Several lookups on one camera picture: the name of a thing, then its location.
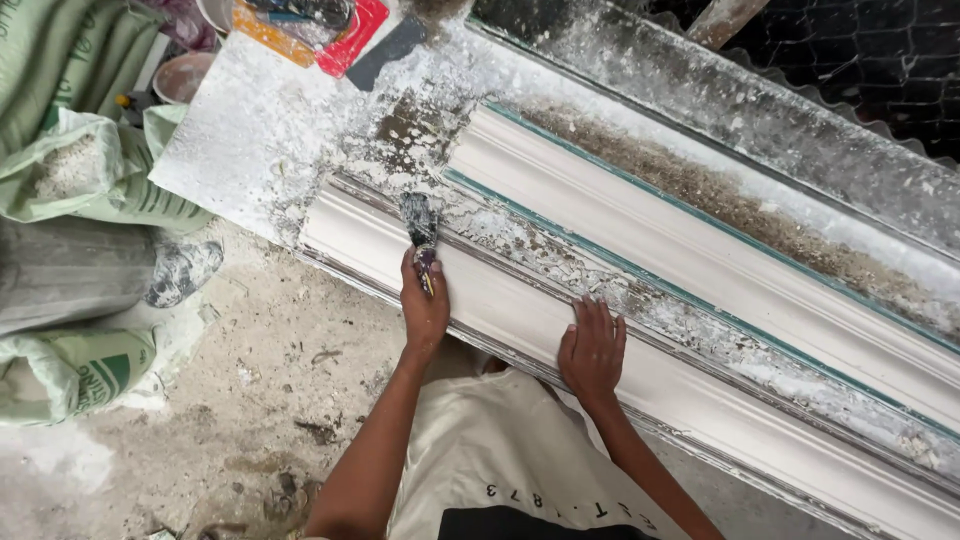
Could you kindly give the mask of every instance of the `dirty floor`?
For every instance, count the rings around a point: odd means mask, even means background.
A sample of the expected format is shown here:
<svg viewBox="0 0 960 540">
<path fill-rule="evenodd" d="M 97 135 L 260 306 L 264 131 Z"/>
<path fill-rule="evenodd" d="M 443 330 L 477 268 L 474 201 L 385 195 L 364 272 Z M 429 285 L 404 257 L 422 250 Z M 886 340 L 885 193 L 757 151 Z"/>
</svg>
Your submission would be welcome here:
<svg viewBox="0 0 960 540">
<path fill-rule="evenodd" d="M 163 369 L 147 395 L 0 433 L 0 538 L 139 540 L 167 528 L 194 540 L 227 524 L 218 537 L 266 540 L 300 524 L 390 376 L 403 321 L 229 222 L 197 237 L 226 254 L 199 293 L 105 323 L 161 323 Z M 647 440 L 731 540 L 849 538 Z"/>
</svg>

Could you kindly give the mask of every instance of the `paint brush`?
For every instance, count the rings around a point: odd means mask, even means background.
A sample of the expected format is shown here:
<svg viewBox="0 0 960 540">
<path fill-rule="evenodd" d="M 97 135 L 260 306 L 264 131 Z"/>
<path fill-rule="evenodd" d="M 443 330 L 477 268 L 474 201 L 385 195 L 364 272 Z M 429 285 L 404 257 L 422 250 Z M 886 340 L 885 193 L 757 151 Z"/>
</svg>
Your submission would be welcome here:
<svg viewBox="0 0 960 540">
<path fill-rule="evenodd" d="M 420 263 L 420 283 L 433 296 L 430 264 L 437 257 L 437 212 L 430 208 L 426 193 L 407 191 L 400 195 L 400 214 L 417 250 L 414 260 Z"/>
</svg>

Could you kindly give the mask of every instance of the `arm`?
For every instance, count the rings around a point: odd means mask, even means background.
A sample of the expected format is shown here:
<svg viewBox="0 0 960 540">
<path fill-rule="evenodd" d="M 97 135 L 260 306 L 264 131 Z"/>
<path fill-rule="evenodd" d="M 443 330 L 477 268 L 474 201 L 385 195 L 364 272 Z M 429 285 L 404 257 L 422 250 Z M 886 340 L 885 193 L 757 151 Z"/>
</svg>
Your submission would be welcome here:
<svg viewBox="0 0 960 540">
<path fill-rule="evenodd" d="M 390 382 L 317 495 L 303 528 L 305 536 L 373 540 L 386 534 L 423 373 L 450 318 L 439 261 L 431 266 L 433 297 L 420 287 L 412 249 L 404 255 L 401 271 L 400 303 L 407 325 L 407 345 Z"/>
<path fill-rule="evenodd" d="M 604 301 L 588 296 L 575 301 L 577 325 L 561 339 L 558 363 L 573 390 L 600 431 L 613 463 L 646 492 L 693 540 L 723 540 L 706 514 L 643 442 L 620 408 L 613 390 L 620 381 L 627 325 L 623 315 L 614 322 Z"/>
</svg>

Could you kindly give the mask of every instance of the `hand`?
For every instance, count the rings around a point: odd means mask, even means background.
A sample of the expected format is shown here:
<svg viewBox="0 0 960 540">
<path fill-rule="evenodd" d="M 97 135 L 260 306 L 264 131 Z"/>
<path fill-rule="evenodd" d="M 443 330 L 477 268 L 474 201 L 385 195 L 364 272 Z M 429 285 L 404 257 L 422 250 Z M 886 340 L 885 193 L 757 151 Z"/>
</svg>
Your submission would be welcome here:
<svg viewBox="0 0 960 540">
<path fill-rule="evenodd" d="M 573 301 L 577 325 L 570 325 L 560 340 L 557 363 L 560 374 L 587 412 L 601 405 L 616 404 L 613 390 L 620 382 L 627 324 L 623 315 L 614 323 L 603 300 L 588 295 Z"/>
<path fill-rule="evenodd" d="M 403 275 L 400 304 L 407 324 L 407 348 L 423 361 L 428 361 L 440 345 L 450 322 L 450 299 L 446 294 L 443 266 L 438 260 L 430 266 L 433 296 L 423 290 L 418 274 L 420 263 L 414 262 L 415 251 L 411 246 L 403 254 L 403 263 L 400 264 Z"/>
</svg>

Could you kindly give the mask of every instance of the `wooden stick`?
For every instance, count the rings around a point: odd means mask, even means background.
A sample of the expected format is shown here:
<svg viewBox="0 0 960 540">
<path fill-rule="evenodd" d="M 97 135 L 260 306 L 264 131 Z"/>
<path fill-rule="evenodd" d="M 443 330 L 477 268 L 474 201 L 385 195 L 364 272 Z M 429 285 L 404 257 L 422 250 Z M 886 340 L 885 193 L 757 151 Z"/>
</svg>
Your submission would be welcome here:
<svg viewBox="0 0 960 540">
<path fill-rule="evenodd" d="M 735 36 L 770 0 L 713 0 L 686 36 L 707 49 L 716 51 Z"/>
</svg>

